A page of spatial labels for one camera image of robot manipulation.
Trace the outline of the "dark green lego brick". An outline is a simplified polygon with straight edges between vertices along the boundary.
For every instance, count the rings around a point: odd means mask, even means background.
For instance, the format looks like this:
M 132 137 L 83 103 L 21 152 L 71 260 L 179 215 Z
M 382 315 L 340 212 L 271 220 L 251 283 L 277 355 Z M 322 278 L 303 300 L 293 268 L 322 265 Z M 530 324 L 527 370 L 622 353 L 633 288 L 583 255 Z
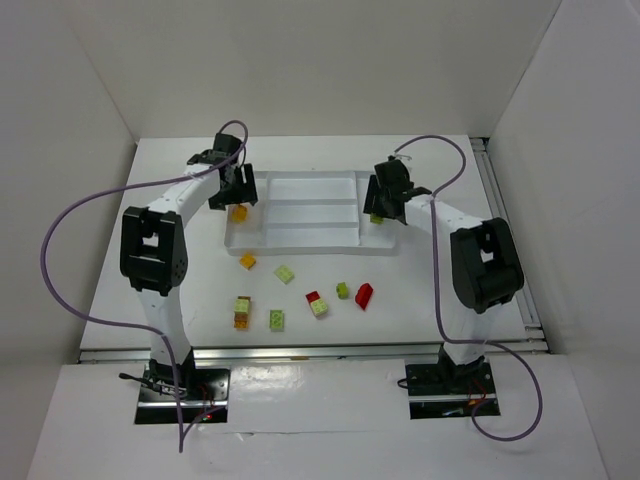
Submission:
M 384 218 L 383 217 L 380 217 L 380 216 L 375 215 L 375 214 L 370 214 L 369 218 L 370 218 L 370 222 L 374 223 L 374 224 L 380 225 L 380 224 L 382 224 L 384 222 Z

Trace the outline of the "orange lego brick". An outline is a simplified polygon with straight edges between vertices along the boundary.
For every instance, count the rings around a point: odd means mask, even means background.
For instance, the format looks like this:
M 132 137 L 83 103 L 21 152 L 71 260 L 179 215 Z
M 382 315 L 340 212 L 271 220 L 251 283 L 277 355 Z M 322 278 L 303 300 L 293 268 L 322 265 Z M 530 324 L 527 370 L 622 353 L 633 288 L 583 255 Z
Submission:
M 236 224 L 244 223 L 248 218 L 248 208 L 245 205 L 237 204 L 231 209 L 231 221 Z

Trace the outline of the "red sloped lego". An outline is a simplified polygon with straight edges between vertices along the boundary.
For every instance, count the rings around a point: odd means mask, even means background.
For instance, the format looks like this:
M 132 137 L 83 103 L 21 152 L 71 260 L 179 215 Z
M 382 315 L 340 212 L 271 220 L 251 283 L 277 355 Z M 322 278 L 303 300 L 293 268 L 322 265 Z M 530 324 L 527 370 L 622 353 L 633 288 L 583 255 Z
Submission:
M 374 289 L 370 283 L 363 283 L 356 292 L 354 301 L 356 305 L 363 311 L 365 311 L 373 296 Z

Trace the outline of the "small green lego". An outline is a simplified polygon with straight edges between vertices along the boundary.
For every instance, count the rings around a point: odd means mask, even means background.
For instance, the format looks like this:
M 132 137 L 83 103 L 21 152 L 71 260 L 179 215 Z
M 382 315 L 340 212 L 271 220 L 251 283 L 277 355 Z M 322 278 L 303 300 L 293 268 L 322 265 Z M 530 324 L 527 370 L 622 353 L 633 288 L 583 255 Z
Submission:
M 336 285 L 336 293 L 339 299 L 347 299 L 349 297 L 349 289 L 345 282 Z

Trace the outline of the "light green lego brick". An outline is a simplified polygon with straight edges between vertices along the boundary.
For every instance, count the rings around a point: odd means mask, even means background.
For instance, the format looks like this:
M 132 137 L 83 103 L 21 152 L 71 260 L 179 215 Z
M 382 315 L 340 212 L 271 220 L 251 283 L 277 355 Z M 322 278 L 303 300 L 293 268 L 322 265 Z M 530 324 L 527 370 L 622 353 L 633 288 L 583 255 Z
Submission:
M 294 272 L 286 265 L 277 267 L 274 274 L 285 285 L 289 284 L 295 277 Z

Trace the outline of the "green brown orange lego stack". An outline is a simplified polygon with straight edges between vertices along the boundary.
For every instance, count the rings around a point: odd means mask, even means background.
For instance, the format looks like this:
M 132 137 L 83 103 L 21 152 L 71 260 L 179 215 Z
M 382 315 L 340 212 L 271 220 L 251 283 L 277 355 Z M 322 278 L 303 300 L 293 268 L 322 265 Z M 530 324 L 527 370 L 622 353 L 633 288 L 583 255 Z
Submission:
M 233 327 L 236 330 L 247 330 L 250 323 L 251 298 L 238 296 L 233 308 Z

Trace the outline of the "red and cream lego stack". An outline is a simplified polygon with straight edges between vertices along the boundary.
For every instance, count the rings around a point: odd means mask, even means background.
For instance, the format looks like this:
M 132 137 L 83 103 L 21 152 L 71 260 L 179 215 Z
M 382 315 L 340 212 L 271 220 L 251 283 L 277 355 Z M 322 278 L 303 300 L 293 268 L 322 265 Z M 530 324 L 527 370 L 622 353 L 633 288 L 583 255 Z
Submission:
M 316 318 L 322 318 L 328 314 L 329 308 L 318 291 L 311 291 L 305 295 L 312 314 Z

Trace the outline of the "light green lego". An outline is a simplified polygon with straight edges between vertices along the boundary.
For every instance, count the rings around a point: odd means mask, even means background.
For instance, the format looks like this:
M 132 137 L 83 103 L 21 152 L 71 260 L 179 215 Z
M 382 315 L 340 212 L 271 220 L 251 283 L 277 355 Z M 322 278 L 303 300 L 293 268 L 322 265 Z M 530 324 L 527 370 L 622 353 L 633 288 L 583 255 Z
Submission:
M 269 312 L 269 329 L 271 331 L 282 331 L 284 324 L 285 316 L 283 310 L 271 310 Z

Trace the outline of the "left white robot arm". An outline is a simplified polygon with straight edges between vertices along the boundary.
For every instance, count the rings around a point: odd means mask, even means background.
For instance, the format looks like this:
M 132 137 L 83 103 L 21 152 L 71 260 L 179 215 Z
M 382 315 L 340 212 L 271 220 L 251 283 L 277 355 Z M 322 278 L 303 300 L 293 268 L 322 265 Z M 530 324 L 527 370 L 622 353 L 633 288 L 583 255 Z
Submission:
M 195 370 L 180 304 L 180 285 L 188 270 L 185 227 L 208 205 L 229 206 L 258 201 L 253 169 L 241 156 L 245 143 L 217 133 L 213 146 L 187 161 L 186 179 L 170 186 L 144 207 L 131 206 L 122 216 L 120 271 L 138 293 L 147 324 L 158 333 L 151 340 L 149 369 L 154 381 L 187 386 Z

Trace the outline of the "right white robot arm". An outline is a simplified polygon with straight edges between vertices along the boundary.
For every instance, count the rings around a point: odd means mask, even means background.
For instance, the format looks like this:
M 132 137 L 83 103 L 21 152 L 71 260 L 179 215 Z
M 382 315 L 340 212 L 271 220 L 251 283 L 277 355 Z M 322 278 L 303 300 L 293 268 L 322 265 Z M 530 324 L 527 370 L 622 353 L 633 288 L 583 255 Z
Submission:
M 445 382 L 478 370 L 502 307 L 524 286 L 508 223 L 466 214 L 434 198 L 414 185 L 407 167 L 393 156 L 374 166 L 364 212 L 430 235 L 436 326 L 444 340 L 437 375 Z

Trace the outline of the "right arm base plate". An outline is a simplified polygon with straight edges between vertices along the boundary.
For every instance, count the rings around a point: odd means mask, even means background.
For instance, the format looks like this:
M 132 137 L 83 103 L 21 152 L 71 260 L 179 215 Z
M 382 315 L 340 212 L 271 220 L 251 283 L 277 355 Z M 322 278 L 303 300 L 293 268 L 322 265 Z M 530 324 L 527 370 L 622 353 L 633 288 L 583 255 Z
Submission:
M 437 378 L 435 364 L 407 364 L 396 384 L 407 393 L 412 420 L 470 417 L 475 408 L 478 417 L 501 415 L 488 362 L 448 383 Z

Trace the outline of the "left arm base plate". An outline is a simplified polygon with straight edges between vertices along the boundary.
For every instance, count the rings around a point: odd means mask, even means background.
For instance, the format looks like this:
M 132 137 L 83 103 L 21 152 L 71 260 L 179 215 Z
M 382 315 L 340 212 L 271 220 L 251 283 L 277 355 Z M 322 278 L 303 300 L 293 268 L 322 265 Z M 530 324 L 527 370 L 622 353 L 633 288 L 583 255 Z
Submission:
M 134 423 L 136 425 L 167 425 L 177 423 L 174 386 L 171 382 L 154 382 L 150 370 L 141 375 L 120 373 L 119 378 L 139 384 Z M 203 424 L 226 423 L 231 370 L 229 368 L 197 369 L 189 389 L 179 389 L 183 421 L 192 423 L 198 416 Z

